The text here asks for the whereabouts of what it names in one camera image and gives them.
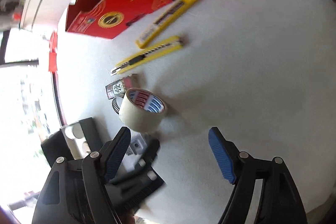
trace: white table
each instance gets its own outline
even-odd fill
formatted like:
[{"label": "white table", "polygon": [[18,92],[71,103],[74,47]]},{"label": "white table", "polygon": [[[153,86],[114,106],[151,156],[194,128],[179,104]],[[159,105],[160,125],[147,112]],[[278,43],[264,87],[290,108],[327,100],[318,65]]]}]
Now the white table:
[{"label": "white table", "polygon": [[[113,40],[59,33],[68,123],[94,117],[104,141],[115,136],[123,124],[105,93],[119,78],[110,69],[138,51],[135,39],[164,9]],[[139,215],[217,223],[233,187],[208,145],[212,126],[254,157],[281,156],[306,211],[323,203],[336,179],[335,23],[331,0],[200,0],[164,31],[156,41],[182,35],[185,48],[132,71],[170,109],[154,165],[167,186]]]}]

